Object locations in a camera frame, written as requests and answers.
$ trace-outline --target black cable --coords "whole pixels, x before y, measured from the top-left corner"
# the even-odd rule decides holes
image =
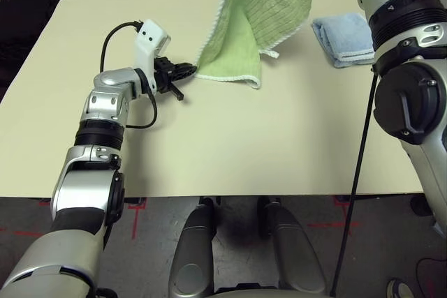
[[[152,94],[150,88],[147,88],[147,95],[149,96],[149,99],[151,100],[151,103],[152,103],[152,107],[154,108],[154,116],[152,117],[152,121],[149,122],[147,125],[144,125],[144,126],[127,125],[126,128],[145,129],[145,128],[149,128],[150,126],[155,124],[155,121],[156,121],[156,118],[157,118],[157,115],[158,115],[158,110],[156,108],[155,97]]]
[[[113,34],[115,34],[117,31],[119,31],[121,28],[124,27],[135,27],[136,31],[140,31],[142,22],[139,21],[133,21],[133,22],[123,22],[122,24],[119,24],[114,29],[110,31],[110,33],[105,37],[104,43],[103,43],[103,49],[101,50],[101,61],[99,64],[99,72],[102,73],[104,71],[104,59],[105,59],[105,52],[107,51],[107,44],[109,43],[109,40],[112,38]],[[149,96],[149,99],[151,100],[152,107],[154,108],[154,117],[152,118],[152,121],[149,122],[147,125],[143,126],[135,126],[135,125],[126,125],[126,128],[134,128],[134,129],[145,129],[149,128],[150,126],[155,124],[156,118],[158,116],[158,109],[156,106],[156,101],[154,94],[152,94],[149,87],[146,88],[147,95]]]
[[[356,192],[358,185],[358,178],[360,176],[360,168],[362,166],[363,153],[365,151],[366,138],[368,135],[369,120],[371,119],[372,104],[374,102],[374,92],[376,91],[377,74],[374,72],[372,78],[371,90],[369,91],[368,106],[365,115],[365,124],[363,126],[362,140],[360,141],[360,149],[358,151],[356,172],[354,174],[354,180],[352,183],[351,199],[349,200],[348,214],[344,222],[342,245],[340,246],[340,252],[338,254],[337,268],[335,269],[334,280],[332,282],[332,289],[330,290],[330,296],[335,297],[337,291],[338,278],[342,269],[344,252],[346,250],[346,243],[348,241],[349,227],[351,226],[352,212],[354,210],[354,202],[356,201]]]
[[[422,285],[420,284],[420,281],[419,281],[419,273],[418,273],[419,265],[424,261],[447,262],[447,258],[444,260],[438,260],[437,258],[421,258],[419,261],[417,261],[417,263],[416,263],[416,281],[418,282],[420,293],[422,293],[423,298],[426,298],[424,290],[422,290]]]
[[[101,50],[101,62],[99,64],[99,72],[100,73],[102,73],[104,71],[105,51],[107,50],[107,44],[109,43],[110,38],[112,38],[113,34],[115,34],[121,28],[129,27],[129,26],[135,27],[136,30],[139,31],[142,26],[142,22],[139,22],[139,21],[123,22],[122,24],[119,24],[114,29],[112,29],[110,31],[110,33],[105,37],[105,40],[103,43],[103,49]]]

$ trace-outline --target gray floor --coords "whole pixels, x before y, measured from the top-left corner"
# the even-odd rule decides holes
[[[410,197],[356,202],[338,297],[385,297],[392,277],[402,278],[415,297],[422,297],[416,262],[445,258],[446,241],[430,227],[430,217],[412,213]],[[329,285],[342,236],[343,206],[329,196],[282,200],[307,231]],[[165,297],[176,243],[197,201],[150,198],[145,209],[126,208],[103,254],[99,285],[113,288],[120,297]],[[257,237],[256,198],[222,198],[219,211],[221,225],[213,241],[216,288],[248,282],[275,285],[272,242]],[[0,198],[0,283],[50,223],[49,207],[37,200]],[[419,276],[426,297],[447,297],[445,263],[424,262]]]

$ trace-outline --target white table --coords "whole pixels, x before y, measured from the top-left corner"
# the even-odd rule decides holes
[[[0,104],[0,196],[50,197],[98,72],[101,45],[121,22],[152,18],[173,37],[166,56],[193,62],[218,0],[62,0]],[[314,0],[310,19],[359,11]],[[110,41],[105,67],[133,64],[132,29]],[[157,96],[159,120],[126,130],[126,195],[318,195],[351,190],[371,82],[369,66],[333,68],[309,22],[263,57],[262,87],[193,79],[185,101]],[[129,123],[151,117],[133,103]],[[373,120],[359,193],[422,189],[397,140]]]

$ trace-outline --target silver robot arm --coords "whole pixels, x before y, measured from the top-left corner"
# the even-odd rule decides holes
[[[374,117],[400,139],[447,229],[447,11],[440,0],[358,0],[381,81]]]
[[[129,103],[154,95],[158,84],[166,86],[163,69],[158,80],[154,76],[154,58],[169,41],[161,27],[147,20],[135,41],[135,69],[105,71],[94,78],[75,145],[54,189],[50,233],[29,247],[4,283],[1,298],[101,294],[96,287],[99,255],[124,206],[119,168]],[[161,63],[171,64],[166,58]]]

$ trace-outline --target blue towel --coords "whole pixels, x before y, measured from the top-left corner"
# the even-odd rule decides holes
[[[362,15],[320,17],[312,22],[312,28],[335,68],[374,63],[371,30]]]

